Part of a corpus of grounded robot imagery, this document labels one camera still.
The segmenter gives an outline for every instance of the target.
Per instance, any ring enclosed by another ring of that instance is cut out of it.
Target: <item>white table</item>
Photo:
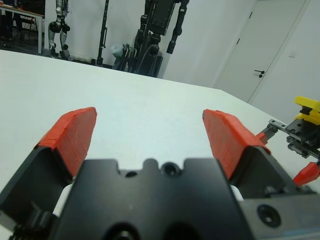
[[[121,169],[141,169],[147,158],[180,167],[185,158],[211,158],[204,109],[233,114],[254,134],[272,118],[217,89],[9,51],[0,51],[0,59],[6,60],[0,64],[0,190],[39,139],[71,110],[96,108],[87,159],[117,159]],[[291,177],[314,161],[288,150],[282,132],[267,146]],[[320,181],[310,186],[319,191]]]
[[[0,5],[0,10],[9,11],[9,12],[13,12],[16,14],[22,14],[22,15],[33,17],[33,18],[37,19],[37,21],[38,21],[38,54],[42,54],[42,19],[44,16],[41,14],[38,14],[38,13],[34,13],[31,11],[25,11],[25,10],[10,7],[7,5]]]

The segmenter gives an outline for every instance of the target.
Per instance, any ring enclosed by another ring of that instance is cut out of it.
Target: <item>red clamp piece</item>
[[[219,160],[228,179],[234,173],[246,147],[261,146],[270,150],[233,115],[206,109],[203,122],[213,156]]]
[[[57,150],[70,175],[75,177],[87,156],[96,118],[94,107],[70,111],[59,118],[37,146]]]
[[[317,163],[309,162],[309,164],[294,177],[293,181],[300,187],[303,184],[316,180],[319,176],[320,169]]]

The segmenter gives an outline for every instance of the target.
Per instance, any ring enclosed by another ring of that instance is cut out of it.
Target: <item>white wall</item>
[[[311,0],[288,44],[249,102],[291,123],[301,107],[296,96],[320,100],[320,1]]]
[[[48,25],[56,19],[55,0],[46,0],[45,48],[48,48]],[[256,0],[191,0],[187,6],[173,55],[167,54],[168,43],[177,21],[176,5],[166,36],[161,36],[163,53],[160,78],[212,87],[235,46]],[[66,44],[72,54],[96,59],[104,0],[69,0],[72,13],[66,18],[71,27]],[[115,58],[110,46],[115,43],[132,44],[140,27],[145,0],[110,0],[107,14],[107,48],[104,63],[113,65]],[[60,49],[59,37],[55,42]]]
[[[213,87],[256,0],[191,0],[164,78]]]

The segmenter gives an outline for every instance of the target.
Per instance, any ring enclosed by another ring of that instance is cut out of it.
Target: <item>yellow part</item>
[[[312,110],[309,115],[305,115],[303,113],[299,113],[296,119],[303,119],[307,122],[310,122],[315,125],[320,125],[320,101],[312,100],[310,98],[304,96],[297,96],[294,100],[296,104],[299,104],[302,107],[308,107]]]

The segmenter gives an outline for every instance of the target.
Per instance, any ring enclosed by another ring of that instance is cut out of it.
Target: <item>white tabletop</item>
[[[79,108],[97,111],[87,159],[117,159],[121,169],[212,158],[204,109],[235,115],[254,134],[272,118],[218,89],[2,50],[0,59],[0,190],[58,118]],[[267,146],[291,177],[315,161],[290,151],[283,132]],[[310,186],[319,192],[320,180]]]

